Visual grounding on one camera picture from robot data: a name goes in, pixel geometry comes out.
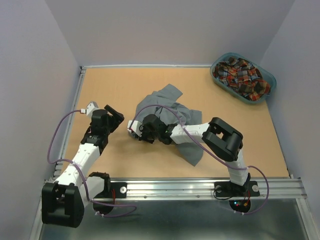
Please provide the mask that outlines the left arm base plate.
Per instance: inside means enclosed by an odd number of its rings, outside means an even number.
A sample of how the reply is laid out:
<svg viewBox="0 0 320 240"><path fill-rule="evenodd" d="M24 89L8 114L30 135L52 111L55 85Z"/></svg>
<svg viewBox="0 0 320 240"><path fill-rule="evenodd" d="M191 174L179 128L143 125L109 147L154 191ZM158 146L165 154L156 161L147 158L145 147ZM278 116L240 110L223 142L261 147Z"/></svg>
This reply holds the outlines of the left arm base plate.
<svg viewBox="0 0 320 240"><path fill-rule="evenodd" d="M127 197L126 182L109 182L104 184L103 191L94 196L95 199L125 199Z"/></svg>

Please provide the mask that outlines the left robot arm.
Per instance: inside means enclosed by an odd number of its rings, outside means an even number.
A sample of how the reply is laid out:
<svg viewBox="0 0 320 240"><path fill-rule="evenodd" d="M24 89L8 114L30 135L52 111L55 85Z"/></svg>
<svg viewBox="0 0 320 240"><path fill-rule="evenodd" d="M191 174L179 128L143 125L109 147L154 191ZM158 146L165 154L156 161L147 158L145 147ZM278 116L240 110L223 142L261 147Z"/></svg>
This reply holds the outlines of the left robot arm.
<svg viewBox="0 0 320 240"><path fill-rule="evenodd" d="M75 156L67 160L67 168L54 182L47 182L42 187L41 219L44 224L76 228L83 219L90 195L106 197L111 193L108 174L85 175L102 155L109 135L124 121L124 115L109 105L99 108L94 101L79 112L88 116L91 122Z"/></svg>

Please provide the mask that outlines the grey long sleeve shirt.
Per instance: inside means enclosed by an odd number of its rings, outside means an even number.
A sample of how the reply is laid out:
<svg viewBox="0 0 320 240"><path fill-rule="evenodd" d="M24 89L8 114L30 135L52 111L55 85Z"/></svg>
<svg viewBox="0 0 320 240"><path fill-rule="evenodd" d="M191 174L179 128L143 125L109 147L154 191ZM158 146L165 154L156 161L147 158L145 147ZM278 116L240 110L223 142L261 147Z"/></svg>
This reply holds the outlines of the grey long sleeve shirt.
<svg viewBox="0 0 320 240"><path fill-rule="evenodd" d="M168 84L163 89L147 95L136 107L135 117L132 121L142 122L144 117L153 114L167 125L181 124L199 125L202 122L202 112L189 109L177 100L183 93L175 86ZM196 166L202 159L204 150L194 143L185 143L182 146L174 145L182 157L192 166Z"/></svg>

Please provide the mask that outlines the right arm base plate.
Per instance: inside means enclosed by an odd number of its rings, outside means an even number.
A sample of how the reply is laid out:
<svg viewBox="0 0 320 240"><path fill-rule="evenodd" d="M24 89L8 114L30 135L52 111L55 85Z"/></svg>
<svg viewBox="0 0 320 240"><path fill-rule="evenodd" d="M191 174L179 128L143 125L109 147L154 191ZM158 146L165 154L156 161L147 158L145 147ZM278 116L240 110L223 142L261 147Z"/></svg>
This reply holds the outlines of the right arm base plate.
<svg viewBox="0 0 320 240"><path fill-rule="evenodd" d="M256 181L249 181L244 186L237 185L230 181L219 181L214 183L215 196L220 198L235 197L259 197L260 191Z"/></svg>

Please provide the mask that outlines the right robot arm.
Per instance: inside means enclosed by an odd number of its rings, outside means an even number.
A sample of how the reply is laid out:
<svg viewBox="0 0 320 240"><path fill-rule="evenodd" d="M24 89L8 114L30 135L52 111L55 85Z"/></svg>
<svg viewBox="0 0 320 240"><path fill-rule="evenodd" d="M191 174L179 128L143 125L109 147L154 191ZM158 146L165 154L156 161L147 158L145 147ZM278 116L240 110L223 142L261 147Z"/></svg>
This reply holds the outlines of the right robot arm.
<svg viewBox="0 0 320 240"><path fill-rule="evenodd" d="M153 143L156 139L170 145L206 144L226 165L230 183L225 187L235 195L248 191L251 176L243 157L243 135L218 117L208 123L181 125L165 124L154 114L144 117L142 122L135 120L132 132L140 141Z"/></svg>

